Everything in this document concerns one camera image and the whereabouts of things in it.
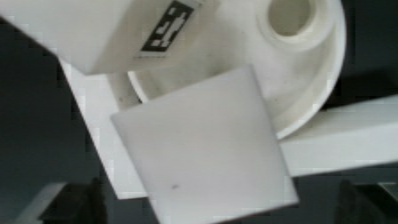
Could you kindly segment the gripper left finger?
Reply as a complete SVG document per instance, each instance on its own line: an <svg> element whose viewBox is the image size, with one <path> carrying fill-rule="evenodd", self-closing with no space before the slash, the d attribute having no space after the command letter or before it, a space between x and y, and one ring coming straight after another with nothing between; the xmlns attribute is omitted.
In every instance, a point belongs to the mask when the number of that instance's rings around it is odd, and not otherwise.
<svg viewBox="0 0 398 224"><path fill-rule="evenodd" d="M40 191L15 224L109 224L100 179L56 182Z"/></svg>

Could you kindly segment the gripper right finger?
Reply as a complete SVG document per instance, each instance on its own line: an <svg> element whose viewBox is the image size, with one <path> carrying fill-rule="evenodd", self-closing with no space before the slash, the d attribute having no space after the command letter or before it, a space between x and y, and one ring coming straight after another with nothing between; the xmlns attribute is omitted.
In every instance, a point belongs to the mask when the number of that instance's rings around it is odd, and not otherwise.
<svg viewBox="0 0 398 224"><path fill-rule="evenodd" d="M398 224L398 183L342 181L335 224Z"/></svg>

